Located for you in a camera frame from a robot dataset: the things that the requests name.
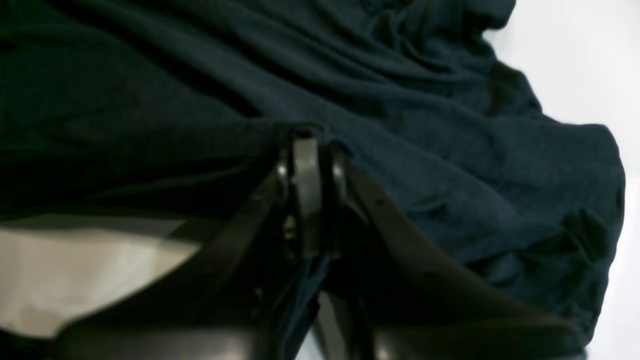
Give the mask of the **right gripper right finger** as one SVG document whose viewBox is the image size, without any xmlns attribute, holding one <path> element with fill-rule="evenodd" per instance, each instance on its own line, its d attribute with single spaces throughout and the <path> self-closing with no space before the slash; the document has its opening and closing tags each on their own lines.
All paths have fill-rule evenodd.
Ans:
<svg viewBox="0 0 640 360">
<path fill-rule="evenodd" d="M 343 146 L 327 151 L 351 360 L 585 360 L 573 323 L 466 269 L 352 166 Z"/>
</svg>

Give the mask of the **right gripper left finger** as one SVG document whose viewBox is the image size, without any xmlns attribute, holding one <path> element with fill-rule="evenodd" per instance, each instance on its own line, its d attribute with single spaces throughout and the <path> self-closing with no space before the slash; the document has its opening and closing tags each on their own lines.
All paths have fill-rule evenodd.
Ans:
<svg viewBox="0 0 640 360">
<path fill-rule="evenodd" d="M 313 322 L 321 165 L 297 137 L 218 235 L 55 338 L 55 360 L 294 360 Z"/>
</svg>

